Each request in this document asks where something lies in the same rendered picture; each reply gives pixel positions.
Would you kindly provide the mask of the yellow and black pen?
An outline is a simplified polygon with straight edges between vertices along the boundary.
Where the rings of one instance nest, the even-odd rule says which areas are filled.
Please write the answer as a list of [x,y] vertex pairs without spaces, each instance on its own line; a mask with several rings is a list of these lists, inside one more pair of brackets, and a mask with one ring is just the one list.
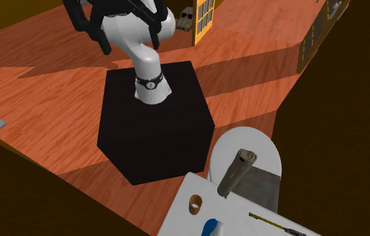
[[277,223],[271,222],[271,221],[269,221],[269,220],[267,220],[267,219],[264,219],[263,217],[260,217],[260,216],[258,216],[258,215],[255,215],[255,214],[253,214],[253,213],[248,213],[248,215],[249,215],[250,217],[253,217],[254,219],[257,219],[257,220],[263,221],[263,222],[268,223],[268,224],[270,224],[270,225],[273,225],[273,226],[275,226],[275,227],[277,227],[277,228],[279,228],[279,229],[282,229],[282,230],[284,230],[286,233],[290,234],[291,236],[307,236],[305,233],[299,232],[299,231],[294,230],[294,229],[291,229],[291,228],[285,228],[285,227],[283,227],[283,226],[281,226],[281,225],[279,225],[279,224],[277,224]]

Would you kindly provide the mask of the small orange cup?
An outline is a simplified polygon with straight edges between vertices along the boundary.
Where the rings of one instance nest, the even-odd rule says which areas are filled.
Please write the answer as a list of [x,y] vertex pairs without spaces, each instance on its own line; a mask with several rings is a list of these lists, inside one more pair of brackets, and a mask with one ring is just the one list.
[[188,210],[191,215],[197,215],[202,206],[202,198],[197,194],[193,194],[188,203]]

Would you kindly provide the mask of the black robot stand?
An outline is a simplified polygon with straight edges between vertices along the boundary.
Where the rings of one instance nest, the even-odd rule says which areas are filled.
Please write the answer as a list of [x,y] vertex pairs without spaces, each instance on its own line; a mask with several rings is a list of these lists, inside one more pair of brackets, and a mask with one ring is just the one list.
[[107,72],[97,146],[132,185],[204,170],[214,121],[190,61],[167,63],[172,90],[146,105],[134,97],[133,68]]

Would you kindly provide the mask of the olive brown cylinder roll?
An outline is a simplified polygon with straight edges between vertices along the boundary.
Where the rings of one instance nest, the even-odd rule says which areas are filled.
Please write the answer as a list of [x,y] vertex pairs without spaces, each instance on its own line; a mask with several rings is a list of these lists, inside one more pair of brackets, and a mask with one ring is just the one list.
[[219,196],[227,198],[232,189],[249,171],[256,160],[257,155],[254,152],[240,149],[217,188]]

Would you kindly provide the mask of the orange door with window panes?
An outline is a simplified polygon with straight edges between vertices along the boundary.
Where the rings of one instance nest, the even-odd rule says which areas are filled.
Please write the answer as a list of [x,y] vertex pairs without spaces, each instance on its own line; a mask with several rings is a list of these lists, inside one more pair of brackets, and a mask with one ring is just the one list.
[[216,0],[193,0],[192,45],[195,46],[212,27]]

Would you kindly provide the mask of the blue and white bottle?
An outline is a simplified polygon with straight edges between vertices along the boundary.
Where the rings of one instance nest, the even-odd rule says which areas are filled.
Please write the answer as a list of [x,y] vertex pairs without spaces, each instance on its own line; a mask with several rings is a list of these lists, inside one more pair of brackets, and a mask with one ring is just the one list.
[[209,219],[203,227],[201,236],[223,236],[225,224],[217,219]]

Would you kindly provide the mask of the brown window frame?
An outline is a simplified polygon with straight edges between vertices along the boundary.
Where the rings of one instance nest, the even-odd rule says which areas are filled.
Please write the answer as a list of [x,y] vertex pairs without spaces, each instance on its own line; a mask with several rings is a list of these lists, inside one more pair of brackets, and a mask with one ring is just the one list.
[[329,31],[340,19],[351,0],[324,0],[311,27],[300,42],[296,72],[300,74],[328,35]]

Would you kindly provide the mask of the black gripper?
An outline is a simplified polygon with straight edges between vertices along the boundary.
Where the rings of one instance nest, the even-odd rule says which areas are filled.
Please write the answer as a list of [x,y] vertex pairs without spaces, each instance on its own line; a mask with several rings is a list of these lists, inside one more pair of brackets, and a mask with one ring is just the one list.
[[90,19],[87,19],[80,0],[62,0],[68,16],[78,32],[86,32],[90,39],[99,43],[104,55],[111,53],[110,43],[101,29],[104,16],[128,15],[133,13],[148,25],[154,50],[160,46],[158,33],[162,22],[168,17],[166,0],[154,0],[156,12],[153,13],[140,0],[86,0],[92,5]]

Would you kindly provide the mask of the white toilet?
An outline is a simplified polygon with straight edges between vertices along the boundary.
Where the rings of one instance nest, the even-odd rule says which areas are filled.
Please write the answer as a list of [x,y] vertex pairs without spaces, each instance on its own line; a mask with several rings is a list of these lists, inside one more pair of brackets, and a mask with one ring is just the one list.
[[[256,168],[278,177],[282,175],[279,152],[266,134],[252,127],[232,128],[221,135],[212,149],[209,177],[203,178],[192,172],[185,175],[157,236],[201,236],[204,224],[209,219],[217,219],[225,224],[223,236],[291,236],[282,229],[250,217],[248,213],[307,236],[321,236],[233,192],[227,198],[218,195],[218,185],[240,149],[250,150],[257,155],[253,164]],[[193,194],[202,198],[197,215],[191,215],[188,210]]]

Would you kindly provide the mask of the olive toy car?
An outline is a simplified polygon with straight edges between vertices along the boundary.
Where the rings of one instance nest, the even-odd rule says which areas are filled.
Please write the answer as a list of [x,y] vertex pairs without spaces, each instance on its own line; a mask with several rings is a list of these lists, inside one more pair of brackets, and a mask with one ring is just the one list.
[[186,7],[182,10],[180,17],[176,21],[176,29],[189,32],[193,24],[193,7]]

